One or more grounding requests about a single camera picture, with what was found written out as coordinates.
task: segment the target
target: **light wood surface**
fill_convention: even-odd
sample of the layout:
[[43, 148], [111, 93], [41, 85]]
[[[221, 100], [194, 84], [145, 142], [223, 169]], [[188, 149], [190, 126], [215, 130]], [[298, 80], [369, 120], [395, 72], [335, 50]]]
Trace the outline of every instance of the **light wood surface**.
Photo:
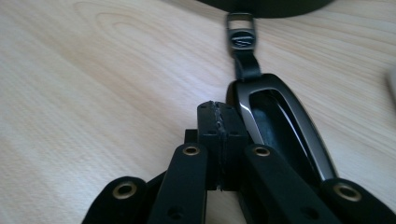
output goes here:
[[[80, 223], [111, 180], [164, 171], [234, 79], [226, 13], [192, 0], [0, 0], [0, 223]], [[258, 20], [262, 71], [316, 123], [341, 177], [396, 211], [396, 2]], [[244, 223], [209, 192], [206, 223]]]

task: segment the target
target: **wood grain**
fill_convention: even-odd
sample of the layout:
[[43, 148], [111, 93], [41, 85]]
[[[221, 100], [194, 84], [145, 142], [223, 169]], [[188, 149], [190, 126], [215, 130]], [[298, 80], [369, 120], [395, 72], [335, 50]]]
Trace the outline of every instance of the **wood grain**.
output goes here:
[[[0, 223], [79, 223], [102, 188], [164, 171], [233, 81], [225, 12], [192, 0], [0, 0]], [[341, 177], [396, 211], [396, 2], [258, 20], [256, 56], [299, 96]], [[207, 223], [244, 223], [210, 192]]]

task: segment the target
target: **black object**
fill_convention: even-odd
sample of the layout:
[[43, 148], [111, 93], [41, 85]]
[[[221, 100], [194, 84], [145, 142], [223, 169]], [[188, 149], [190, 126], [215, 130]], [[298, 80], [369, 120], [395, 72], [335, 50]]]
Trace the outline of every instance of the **black object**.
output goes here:
[[337, 177], [296, 96], [277, 76], [260, 73], [251, 15], [230, 20], [250, 26], [227, 26], [237, 78], [228, 104], [199, 105], [198, 128], [186, 130], [168, 170], [148, 183], [128, 176], [112, 181], [83, 224], [205, 223], [206, 191], [216, 189], [238, 192], [248, 224], [396, 223], [375, 196]]
[[255, 18], [285, 18], [324, 7], [332, 0], [199, 0], [227, 12], [244, 11]]

